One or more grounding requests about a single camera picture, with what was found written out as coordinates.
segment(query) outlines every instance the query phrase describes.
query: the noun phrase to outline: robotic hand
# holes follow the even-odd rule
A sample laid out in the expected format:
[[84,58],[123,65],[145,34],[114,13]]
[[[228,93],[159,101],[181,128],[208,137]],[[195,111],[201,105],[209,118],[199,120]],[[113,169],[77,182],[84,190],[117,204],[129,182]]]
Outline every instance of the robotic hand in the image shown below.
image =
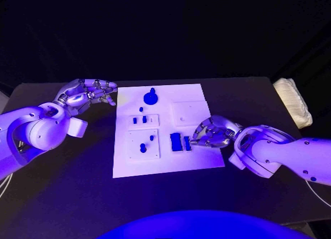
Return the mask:
[[[206,129],[201,139],[199,133]],[[194,145],[224,148],[235,142],[229,161],[244,170],[247,167],[261,177],[271,178],[286,165],[306,180],[331,185],[331,140],[303,138],[267,126],[244,128],[222,116],[212,116],[199,125]]]
[[114,106],[113,92],[117,92],[114,82],[77,79],[61,88],[53,103],[0,115],[0,179],[57,148],[67,134],[84,136],[89,123],[74,116],[90,104],[106,102]]

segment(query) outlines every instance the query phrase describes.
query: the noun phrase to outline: small blue piece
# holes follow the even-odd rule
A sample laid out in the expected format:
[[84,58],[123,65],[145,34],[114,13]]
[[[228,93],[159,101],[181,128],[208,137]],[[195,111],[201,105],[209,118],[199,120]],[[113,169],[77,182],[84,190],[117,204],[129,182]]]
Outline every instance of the small blue piece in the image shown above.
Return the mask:
[[142,152],[142,153],[146,153],[146,144],[145,144],[145,143],[140,144],[140,152]]
[[192,151],[192,147],[191,147],[191,143],[189,143],[189,136],[185,136],[185,146],[186,146],[186,150]]
[[171,134],[171,139],[172,139],[172,150],[173,150],[173,152],[183,151],[182,134],[181,133]]
[[155,105],[159,101],[159,96],[156,95],[156,90],[152,88],[152,91],[145,95],[145,103]]

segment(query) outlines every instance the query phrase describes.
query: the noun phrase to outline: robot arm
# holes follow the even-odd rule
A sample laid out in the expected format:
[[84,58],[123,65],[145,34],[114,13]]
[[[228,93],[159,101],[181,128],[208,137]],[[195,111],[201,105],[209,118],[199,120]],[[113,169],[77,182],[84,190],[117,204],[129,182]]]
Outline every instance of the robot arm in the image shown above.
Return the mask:
[[[73,116],[81,114],[91,103],[116,105],[109,95],[113,92],[117,92],[116,83],[77,79],[61,88],[53,103],[0,115],[0,179],[57,148],[67,135],[84,136],[89,123]],[[27,144],[24,149],[17,146],[20,141]]]
[[[206,129],[206,135],[196,139]],[[242,128],[222,116],[212,116],[199,125],[194,145],[227,147],[235,141],[229,161],[240,169],[271,178],[286,165],[306,180],[331,185],[331,140],[296,140],[281,130],[267,126]]]

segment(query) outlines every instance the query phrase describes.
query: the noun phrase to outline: table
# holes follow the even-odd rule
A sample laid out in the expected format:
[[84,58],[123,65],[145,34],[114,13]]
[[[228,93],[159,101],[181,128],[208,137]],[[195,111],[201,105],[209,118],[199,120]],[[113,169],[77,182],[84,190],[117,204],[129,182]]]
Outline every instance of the table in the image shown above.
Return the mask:
[[[301,138],[267,77],[122,81],[120,87],[201,83],[211,113],[244,126],[268,124]],[[50,102],[64,83],[18,86],[5,111]],[[113,179],[116,107],[80,115],[84,138],[67,137],[12,177],[0,199],[0,238],[96,238],[117,226],[179,210],[222,210],[281,224],[331,218],[331,208],[287,167],[271,179],[227,167]],[[316,185],[331,203],[331,187]]]

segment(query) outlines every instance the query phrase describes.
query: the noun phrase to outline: blue object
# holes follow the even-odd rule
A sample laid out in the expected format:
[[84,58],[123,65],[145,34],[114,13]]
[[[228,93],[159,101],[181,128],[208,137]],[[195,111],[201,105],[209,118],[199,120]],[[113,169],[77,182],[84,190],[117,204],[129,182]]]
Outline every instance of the blue object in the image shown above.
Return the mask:
[[140,152],[145,153],[146,152],[146,144],[140,144]]
[[189,143],[189,136],[185,136],[185,146],[186,146],[186,150],[192,151],[192,147],[191,147],[191,143]]
[[145,103],[155,105],[159,101],[159,96],[156,95],[156,90],[152,88],[152,91],[145,95]]
[[172,139],[172,150],[173,150],[173,152],[183,151],[182,134],[181,133],[171,134],[171,139]]
[[99,239],[309,239],[290,228],[244,214],[222,211],[163,213],[120,226]]

